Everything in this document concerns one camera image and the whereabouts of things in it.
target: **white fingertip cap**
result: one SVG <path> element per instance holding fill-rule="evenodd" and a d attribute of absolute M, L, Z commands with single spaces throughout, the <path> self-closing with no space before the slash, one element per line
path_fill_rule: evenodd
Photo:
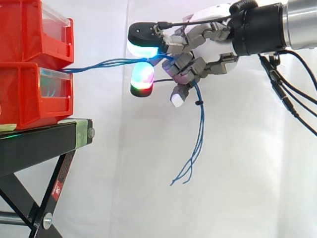
<path fill-rule="evenodd" d="M 179 94 L 174 94 L 174 95 L 172 95 L 170 101 L 173 103 L 173 105 L 174 105 L 176 108 L 179 108 L 179 107 L 182 106 L 183 103 L 184 103 L 184 100 L 182 99 L 182 97 L 181 97 Z"/>

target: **black fingertip base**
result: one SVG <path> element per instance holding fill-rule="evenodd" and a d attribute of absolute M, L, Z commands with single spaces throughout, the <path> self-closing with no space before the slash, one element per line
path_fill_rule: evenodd
<path fill-rule="evenodd" d="M 162 39 L 155 33 L 154 22 L 138 22 L 129 28 L 128 40 L 140 47 L 159 47 Z"/>
<path fill-rule="evenodd" d="M 133 96 L 138 98 L 146 98 L 152 94 L 153 91 L 153 85 L 151 88 L 147 89 L 137 89 L 131 85 L 130 92 Z"/>

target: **black cylindrical connector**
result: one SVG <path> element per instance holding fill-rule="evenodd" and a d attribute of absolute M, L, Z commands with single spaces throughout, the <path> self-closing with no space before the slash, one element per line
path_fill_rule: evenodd
<path fill-rule="evenodd" d="M 281 3 L 244 10 L 230 24 L 238 56 L 275 52 L 286 47 Z"/>
<path fill-rule="evenodd" d="M 295 116 L 295 117 L 298 116 L 298 113 L 294 107 L 294 104 L 287 97 L 286 93 L 283 91 L 283 89 L 281 88 L 279 83 L 275 82 L 275 81 L 271 81 L 271 85 L 272 85 L 273 90 L 276 92 L 276 94 L 279 96 L 280 100 L 282 101 L 282 103 L 286 107 L 286 109 L 289 110 L 293 116 Z"/>

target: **green tape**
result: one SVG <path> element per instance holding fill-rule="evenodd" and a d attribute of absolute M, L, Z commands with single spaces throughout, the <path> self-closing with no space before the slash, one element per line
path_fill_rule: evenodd
<path fill-rule="evenodd" d="M 0 125 L 0 132 L 4 131 L 14 131 L 16 129 L 16 124 L 4 124 Z"/>
<path fill-rule="evenodd" d="M 69 123 L 76 122 L 76 148 L 83 147 L 88 143 L 88 121 L 80 120 L 80 119 L 66 119 L 59 122 L 61 123 Z"/>

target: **green light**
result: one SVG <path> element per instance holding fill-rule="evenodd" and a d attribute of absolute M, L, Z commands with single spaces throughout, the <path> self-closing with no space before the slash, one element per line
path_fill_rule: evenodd
<path fill-rule="evenodd" d="M 131 85 L 136 89 L 149 89 L 154 82 L 154 68 L 147 62 L 140 62 L 135 64 Z"/>
<path fill-rule="evenodd" d="M 131 42 L 127 42 L 127 48 L 131 54 L 141 58 L 152 58 L 158 54 L 158 47 L 141 47 L 133 45 Z"/>
<path fill-rule="evenodd" d="M 3 139 L 10 139 L 10 138 L 14 138 L 14 137 L 18 137 L 18 136 L 21 136 L 21 134 L 16 134 L 16 135 L 9 135 Z"/>

